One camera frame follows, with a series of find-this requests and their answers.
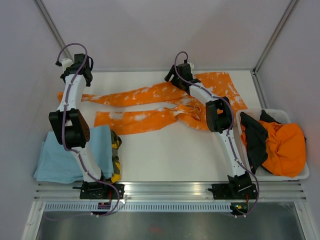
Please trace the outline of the orange white tie-dye trousers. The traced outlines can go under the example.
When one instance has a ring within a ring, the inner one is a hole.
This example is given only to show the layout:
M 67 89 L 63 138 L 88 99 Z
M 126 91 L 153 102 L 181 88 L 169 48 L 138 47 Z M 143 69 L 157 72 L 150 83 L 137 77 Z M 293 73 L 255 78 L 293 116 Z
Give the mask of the orange white tie-dye trousers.
M 83 103 L 98 106 L 91 122 L 120 135 L 160 130 L 181 122 L 208 131 L 205 105 L 163 80 L 162 72 L 94 73 Z

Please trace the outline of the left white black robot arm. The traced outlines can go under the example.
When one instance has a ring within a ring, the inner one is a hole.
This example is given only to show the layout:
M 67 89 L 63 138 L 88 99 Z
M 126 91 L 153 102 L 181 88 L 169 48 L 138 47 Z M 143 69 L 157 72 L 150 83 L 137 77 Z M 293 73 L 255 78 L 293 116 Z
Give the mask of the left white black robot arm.
M 84 53 L 78 53 L 74 60 L 58 60 L 56 65 L 63 69 L 60 78 L 65 87 L 57 110 L 48 115 L 49 122 L 58 143 L 74 156 L 80 167 L 83 180 L 79 197 L 85 200 L 107 199 L 112 190 L 104 183 L 107 180 L 90 149 L 89 125 L 79 110 L 83 91 L 93 80 L 93 60 Z

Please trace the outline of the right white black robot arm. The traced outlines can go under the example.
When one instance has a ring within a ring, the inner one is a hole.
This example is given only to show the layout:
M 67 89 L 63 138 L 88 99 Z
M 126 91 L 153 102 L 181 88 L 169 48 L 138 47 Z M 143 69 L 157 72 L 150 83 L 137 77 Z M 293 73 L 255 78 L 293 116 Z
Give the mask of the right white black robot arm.
M 219 140 L 226 163 L 230 168 L 228 183 L 218 187 L 213 184 L 209 189 L 215 199 L 257 199 L 257 186 L 252 182 L 251 172 L 241 163 L 233 132 L 234 113 L 229 99 L 218 96 L 206 88 L 192 74 L 191 65 L 173 64 L 164 80 L 189 96 L 197 99 L 205 107 L 205 121 L 208 129 Z

